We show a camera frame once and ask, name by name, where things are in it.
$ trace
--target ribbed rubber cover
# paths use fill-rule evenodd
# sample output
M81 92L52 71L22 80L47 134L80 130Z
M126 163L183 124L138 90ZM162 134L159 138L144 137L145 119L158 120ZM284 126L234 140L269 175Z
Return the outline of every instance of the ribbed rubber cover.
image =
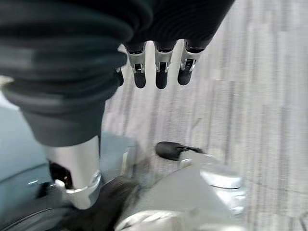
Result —
M217 31L234 0L156 0L150 28L133 37L130 43L208 40Z

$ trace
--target gray carpet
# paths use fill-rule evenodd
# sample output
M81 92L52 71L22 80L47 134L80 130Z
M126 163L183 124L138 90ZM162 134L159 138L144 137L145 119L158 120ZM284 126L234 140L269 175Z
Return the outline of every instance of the gray carpet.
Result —
M183 42L164 90L155 87L151 42L144 89L122 69L104 129L139 141L140 156L151 158L145 181L176 169L155 157L156 142L199 146L246 177L249 230L307 230L307 10L305 0L236 0L185 87L177 84Z

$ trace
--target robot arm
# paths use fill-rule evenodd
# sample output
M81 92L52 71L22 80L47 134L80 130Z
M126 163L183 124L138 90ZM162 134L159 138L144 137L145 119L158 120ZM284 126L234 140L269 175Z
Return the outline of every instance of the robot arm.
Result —
M79 209L98 197L105 101L123 83L127 57L145 86L145 49L155 42L156 85L167 84L172 50L185 39L178 82L188 84L200 52L233 0L0 0L0 74L45 150L55 184Z

